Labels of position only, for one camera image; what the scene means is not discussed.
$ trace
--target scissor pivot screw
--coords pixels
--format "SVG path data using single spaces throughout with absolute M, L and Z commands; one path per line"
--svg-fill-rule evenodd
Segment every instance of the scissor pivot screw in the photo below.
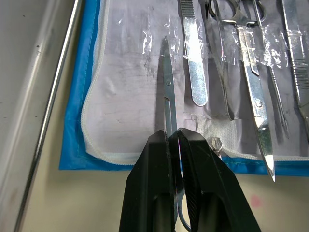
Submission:
M 260 108 L 263 106 L 263 103 L 260 100 L 256 100 L 255 105 Z

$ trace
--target white table surface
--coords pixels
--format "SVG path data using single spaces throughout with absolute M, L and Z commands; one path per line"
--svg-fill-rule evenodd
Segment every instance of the white table surface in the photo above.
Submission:
M 64 69 L 22 232 L 116 232 L 129 172 L 59 171 L 74 59 Z M 309 231 L 309 178 L 237 175 L 262 231 Z M 177 232 L 185 231 L 177 225 Z

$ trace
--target blue fabric case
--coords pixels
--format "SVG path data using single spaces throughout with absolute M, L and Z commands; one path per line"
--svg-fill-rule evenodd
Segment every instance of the blue fabric case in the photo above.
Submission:
M 100 0 L 86 0 L 81 36 L 75 63 L 70 97 L 64 118 L 60 170 L 124 171 L 133 166 L 114 165 L 97 159 L 85 151 L 81 129 L 81 112 L 91 83 L 93 51 L 98 32 Z M 235 173 L 267 174 L 260 160 L 223 157 Z M 309 176 L 309 161 L 276 162 L 276 175 Z

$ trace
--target surgical scissors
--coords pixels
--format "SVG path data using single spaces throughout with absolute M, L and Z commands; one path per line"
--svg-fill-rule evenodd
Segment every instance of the surgical scissors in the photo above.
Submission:
M 219 21 L 219 24 L 231 24 L 236 27 L 237 34 L 240 43 L 240 53 L 243 55 L 243 68 L 245 72 L 247 88 L 250 96 L 250 104 L 253 115 L 255 133 L 258 138 L 258 145 L 260 152 L 266 166 L 268 174 L 271 176 L 272 180 L 275 181 L 275 166 L 274 158 L 272 154 L 272 142 L 269 129 L 269 121 L 267 117 L 266 104 L 263 96 L 263 90 L 261 86 L 261 81 L 259 78 L 259 70 L 256 65 L 256 59 L 254 56 L 254 51 L 251 46 L 251 40 L 245 32 L 245 28 L 248 26 L 257 26 L 258 22 L 246 17 L 240 9 L 240 2 L 235 0 L 227 0 L 233 10 L 233 16 L 230 19 L 221 19 L 219 15 L 219 6 L 217 0 L 213 0 L 215 12 L 211 8 L 210 0 L 208 2 L 208 10 L 210 15 Z M 258 20 L 263 22 L 265 20 L 266 14 L 265 9 L 261 2 L 257 2 L 258 7 L 261 10 L 261 18 L 259 15 L 256 16 Z

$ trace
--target scissor handle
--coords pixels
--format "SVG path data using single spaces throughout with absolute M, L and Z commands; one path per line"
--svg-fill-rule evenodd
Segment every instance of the scissor handle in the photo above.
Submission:
M 240 10 L 240 2 L 242 0 L 226 0 L 230 3 L 230 6 L 232 8 L 233 11 L 233 16 L 230 19 L 222 19 L 223 22 L 228 23 L 228 24 L 232 24 L 232 25 L 243 25 L 243 26 L 257 26 L 257 21 L 251 20 L 250 18 L 246 17 Z M 212 0 L 209 0 L 208 2 L 208 11 L 209 14 L 216 19 L 216 14 L 213 11 L 212 7 L 211 7 L 211 2 Z M 266 18 L 266 14 L 265 14 L 265 8 L 262 5 L 262 3 L 258 0 L 257 4 L 259 6 L 259 8 L 261 9 L 261 22 L 263 22 Z

